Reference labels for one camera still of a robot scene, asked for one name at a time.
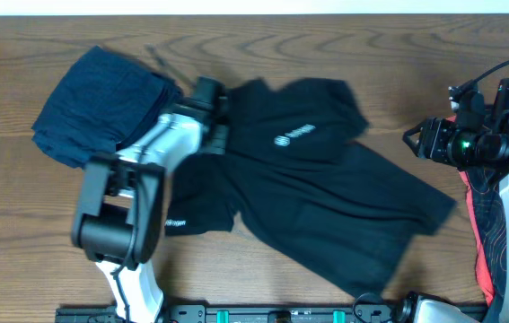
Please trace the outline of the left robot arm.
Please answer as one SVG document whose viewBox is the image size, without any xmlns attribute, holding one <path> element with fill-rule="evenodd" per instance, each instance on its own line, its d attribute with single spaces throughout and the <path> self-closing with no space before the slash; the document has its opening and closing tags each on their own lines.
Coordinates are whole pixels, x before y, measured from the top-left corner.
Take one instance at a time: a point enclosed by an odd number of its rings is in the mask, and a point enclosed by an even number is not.
<svg viewBox="0 0 509 323">
<path fill-rule="evenodd" d="M 110 284 L 123 322 L 156 322 L 163 292 L 152 256 L 161 235 L 164 181 L 187 157 L 222 154 L 228 127 L 225 86 L 198 77 L 131 145 L 85 164 L 71 241 Z"/>
</svg>

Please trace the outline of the black polo shirt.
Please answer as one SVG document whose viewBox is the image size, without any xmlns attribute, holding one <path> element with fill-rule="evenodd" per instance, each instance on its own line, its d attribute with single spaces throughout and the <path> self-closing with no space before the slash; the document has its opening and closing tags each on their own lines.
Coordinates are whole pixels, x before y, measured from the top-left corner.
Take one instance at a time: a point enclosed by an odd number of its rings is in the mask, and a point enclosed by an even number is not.
<svg viewBox="0 0 509 323">
<path fill-rule="evenodd" d="M 452 198 L 357 142 L 367 120 L 349 86 L 261 79 L 228 93 L 226 149 L 175 170 L 169 236 L 230 231 L 259 240 L 341 290 L 382 292 L 415 235 L 438 231 Z"/>
</svg>

